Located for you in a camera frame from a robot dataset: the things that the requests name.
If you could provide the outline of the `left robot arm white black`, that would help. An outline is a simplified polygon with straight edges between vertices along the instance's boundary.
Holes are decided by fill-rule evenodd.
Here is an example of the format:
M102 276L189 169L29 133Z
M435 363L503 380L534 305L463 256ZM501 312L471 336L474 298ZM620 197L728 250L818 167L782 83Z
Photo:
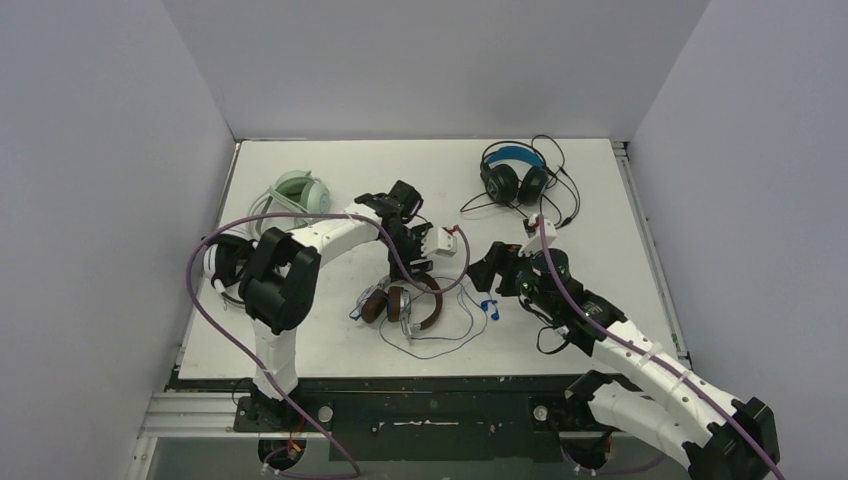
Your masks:
M296 330L313 306L322 267L360 245L382 241L389 249L391 280L439 291L425 277L432 268L425 252L432 226L408 225L422 204L414 187L397 181L387 193L362 194L341 212L316 215L310 226L290 232L271 228L260 237L239 294L254 321L253 383L264 397L259 414L272 428L287 429L298 419L299 403L288 395L298 384Z

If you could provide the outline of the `mint green headphones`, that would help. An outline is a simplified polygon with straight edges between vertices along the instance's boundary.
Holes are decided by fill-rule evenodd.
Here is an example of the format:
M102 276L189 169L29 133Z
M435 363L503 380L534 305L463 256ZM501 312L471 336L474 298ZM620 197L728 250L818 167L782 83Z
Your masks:
M292 170L280 176L251 204L247 215L268 213L277 205L285 211L301 214L328 213L331 193L326 184L308 170Z

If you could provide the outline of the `white black headphones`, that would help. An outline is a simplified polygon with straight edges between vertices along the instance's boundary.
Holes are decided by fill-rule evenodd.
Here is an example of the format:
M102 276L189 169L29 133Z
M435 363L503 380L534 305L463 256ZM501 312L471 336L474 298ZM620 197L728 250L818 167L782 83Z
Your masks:
M229 305L243 308L244 301L230 289L244 276L247 262L255 251L255 242L243 229L235 228L214 236L204 251L204 275L213 290Z

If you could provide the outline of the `black blue headphones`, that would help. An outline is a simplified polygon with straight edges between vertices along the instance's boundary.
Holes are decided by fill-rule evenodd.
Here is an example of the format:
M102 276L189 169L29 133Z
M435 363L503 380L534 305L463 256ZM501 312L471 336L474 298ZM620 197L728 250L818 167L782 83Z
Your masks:
M485 194L503 205L537 205L550 180L543 155L522 142L493 143L484 150L479 170Z

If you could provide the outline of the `brown headphones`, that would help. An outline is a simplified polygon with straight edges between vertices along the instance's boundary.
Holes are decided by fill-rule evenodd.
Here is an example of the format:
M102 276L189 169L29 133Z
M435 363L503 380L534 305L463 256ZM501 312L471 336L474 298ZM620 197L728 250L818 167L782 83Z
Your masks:
M360 294L349 317L371 324L385 314L390 323L399 324L402 332L411 338L421 331L429 330L438 322L444 306L443 294L433 294L433 299L433 311L424 320L413 322L410 291L390 276L385 276Z

